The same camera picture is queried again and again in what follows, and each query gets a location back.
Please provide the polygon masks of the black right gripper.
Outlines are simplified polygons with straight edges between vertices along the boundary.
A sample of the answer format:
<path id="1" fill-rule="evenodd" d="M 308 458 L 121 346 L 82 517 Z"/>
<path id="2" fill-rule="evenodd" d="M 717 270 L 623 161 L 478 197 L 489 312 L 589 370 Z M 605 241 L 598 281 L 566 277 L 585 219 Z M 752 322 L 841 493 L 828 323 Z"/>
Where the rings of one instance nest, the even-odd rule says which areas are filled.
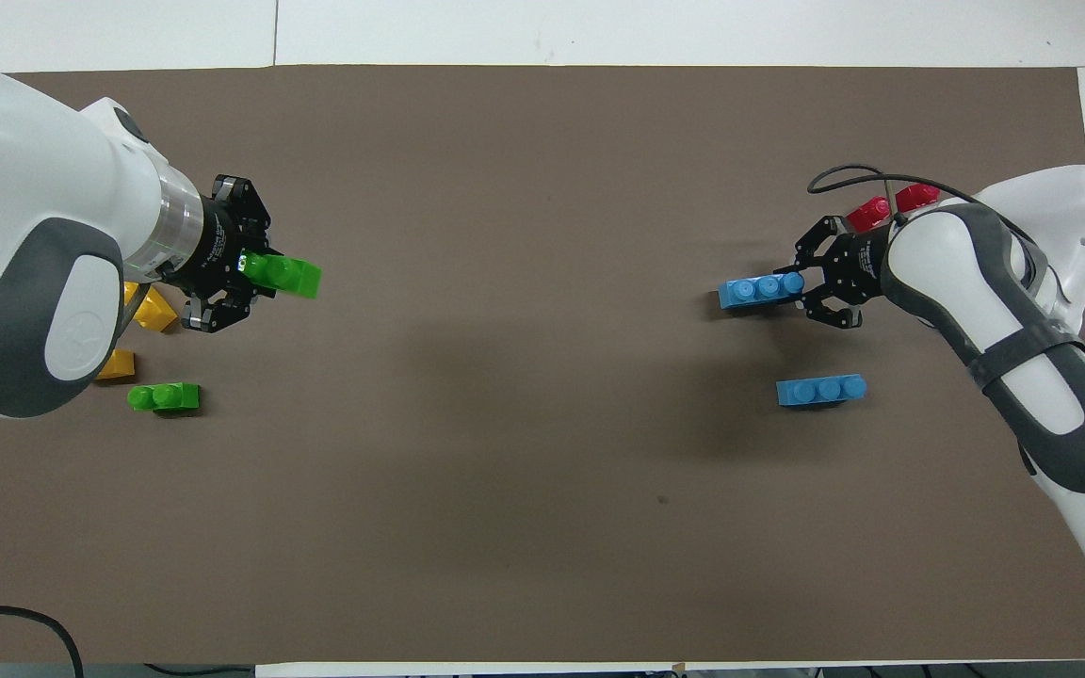
<path id="1" fill-rule="evenodd" d="M 861 327 L 861 305 L 883 296 L 890 235 L 890 229 L 847 234 L 844 216 L 824 216 L 800 236 L 791 270 L 801 273 L 817 267 L 825 276 L 838 276 L 801 292 L 805 316 L 840 330 Z"/>

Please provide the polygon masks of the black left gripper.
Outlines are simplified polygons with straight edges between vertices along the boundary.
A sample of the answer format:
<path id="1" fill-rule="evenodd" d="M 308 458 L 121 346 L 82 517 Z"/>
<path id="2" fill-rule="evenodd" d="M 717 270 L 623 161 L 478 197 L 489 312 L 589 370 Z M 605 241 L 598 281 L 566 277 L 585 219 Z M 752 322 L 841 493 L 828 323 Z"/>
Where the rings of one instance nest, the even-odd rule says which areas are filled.
<path id="1" fill-rule="evenodd" d="M 202 199 L 203 223 L 195 248 L 178 267 L 165 266 L 165 283 L 186 292 L 181 327 L 216 333 L 237 325 L 259 297 L 275 298 L 275 287 L 244 282 L 238 273 L 242 250 L 272 254 L 268 240 L 271 217 L 253 181 L 219 172 L 212 199 Z"/>

